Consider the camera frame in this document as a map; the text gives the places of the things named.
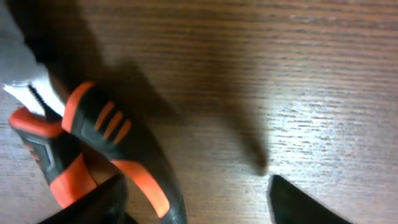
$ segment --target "orange stripe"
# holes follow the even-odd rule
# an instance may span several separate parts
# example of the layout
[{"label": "orange stripe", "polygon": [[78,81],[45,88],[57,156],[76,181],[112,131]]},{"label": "orange stripe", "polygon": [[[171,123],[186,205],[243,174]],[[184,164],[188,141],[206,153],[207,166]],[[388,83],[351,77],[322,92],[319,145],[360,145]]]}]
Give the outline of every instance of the orange stripe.
[{"label": "orange stripe", "polygon": [[24,143],[24,146],[28,148],[28,150],[33,151],[33,147],[31,145]]},{"label": "orange stripe", "polygon": [[114,139],[113,143],[115,143],[115,144],[119,143],[119,141],[122,140],[122,138],[127,134],[127,132],[129,132],[130,127],[131,127],[130,121],[124,122],[123,126],[120,128],[119,133],[116,136],[116,138]]},{"label": "orange stripe", "polygon": [[166,215],[170,209],[170,202],[156,180],[141,164],[134,161],[112,161],[112,163],[137,184],[159,218]]},{"label": "orange stripe", "polygon": [[62,208],[68,207],[96,187],[97,184],[91,178],[82,154],[50,183],[51,193]]},{"label": "orange stripe", "polygon": [[33,157],[34,160],[40,160],[39,156],[36,153],[34,153],[33,151],[30,154],[31,154],[31,156]]},{"label": "orange stripe", "polygon": [[111,112],[113,107],[114,107],[113,102],[108,102],[104,106],[104,108],[102,109],[102,111],[98,115],[97,121],[95,122],[95,126],[94,126],[95,131],[99,130],[99,128],[101,127],[102,122],[104,122],[104,119],[106,118],[106,115],[108,115],[109,112]]},{"label": "orange stripe", "polygon": [[41,121],[35,118],[26,107],[13,112],[9,123],[15,129],[47,138],[58,136],[63,132],[61,122],[48,123],[46,121]]},{"label": "orange stripe", "polygon": [[84,82],[70,95],[62,119],[62,127],[67,132],[71,133],[72,131],[73,120],[75,119],[80,99],[93,85],[94,83],[92,82]]},{"label": "orange stripe", "polygon": [[119,121],[122,119],[123,115],[120,111],[116,112],[116,114],[113,116],[112,120],[109,122],[108,127],[105,130],[104,138],[108,139],[109,135],[113,132],[113,130],[116,128],[116,125],[118,125]]}]

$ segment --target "wooden table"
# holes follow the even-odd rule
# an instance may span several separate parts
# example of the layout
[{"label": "wooden table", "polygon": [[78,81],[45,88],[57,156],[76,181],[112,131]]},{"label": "wooden table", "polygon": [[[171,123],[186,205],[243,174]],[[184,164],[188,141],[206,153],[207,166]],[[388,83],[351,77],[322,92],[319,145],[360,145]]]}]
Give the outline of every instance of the wooden table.
[{"label": "wooden table", "polygon": [[[271,223],[270,174],[355,223],[396,223],[398,5],[39,1],[74,68],[144,115],[190,223]],[[0,223],[59,210],[0,116]],[[131,187],[128,212],[157,223]]]}]

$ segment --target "rubber grip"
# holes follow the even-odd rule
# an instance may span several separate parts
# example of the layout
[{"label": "rubber grip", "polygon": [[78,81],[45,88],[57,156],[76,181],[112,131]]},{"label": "rubber grip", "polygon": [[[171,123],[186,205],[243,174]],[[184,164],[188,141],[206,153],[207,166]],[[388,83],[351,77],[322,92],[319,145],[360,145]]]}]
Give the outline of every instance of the rubber grip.
[{"label": "rubber grip", "polygon": [[97,186],[79,151],[78,139],[65,132],[60,121],[48,123],[20,108],[13,112],[9,124],[30,150],[62,208]]},{"label": "rubber grip", "polygon": [[92,83],[81,84],[71,94],[62,127],[130,177],[161,223],[187,223],[177,180],[152,133],[139,119],[127,119]]}]

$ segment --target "black object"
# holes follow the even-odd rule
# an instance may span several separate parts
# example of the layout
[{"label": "black object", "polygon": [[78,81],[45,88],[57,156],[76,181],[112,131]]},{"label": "black object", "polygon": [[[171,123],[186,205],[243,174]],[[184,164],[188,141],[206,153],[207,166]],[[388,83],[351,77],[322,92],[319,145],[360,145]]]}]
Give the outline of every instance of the black object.
[{"label": "black object", "polygon": [[137,224],[124,213],[127,199],[124,176],[118,174],[38,224]]},{"label": "black object", "polygon": [[351,224],[279,175],[271,177],[269,198],[275,224]]},{"label": "black object", "polygon": [[48,138],[11,127],[32,153],[49,185],[67,171],[70,164],[81,155],[78,139],[65,131]]}]

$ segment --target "plier handle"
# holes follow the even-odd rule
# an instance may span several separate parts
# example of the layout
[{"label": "plier handle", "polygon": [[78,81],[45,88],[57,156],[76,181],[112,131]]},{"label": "plier handle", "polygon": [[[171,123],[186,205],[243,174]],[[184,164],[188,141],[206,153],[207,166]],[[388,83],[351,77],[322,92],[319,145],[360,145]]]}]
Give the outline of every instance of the plier handle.
[{"label": "plier handle", "polygon": [[27,44],[29,37],[11,15],[0,1],[0,80],[25,106],[9,123],[37,159],[59,204],[67,207],[96,187],[79,150],[80,139],[141,189],[161,223],[187,223],[177,179],[147,126],[92,82],[69,93]]}]

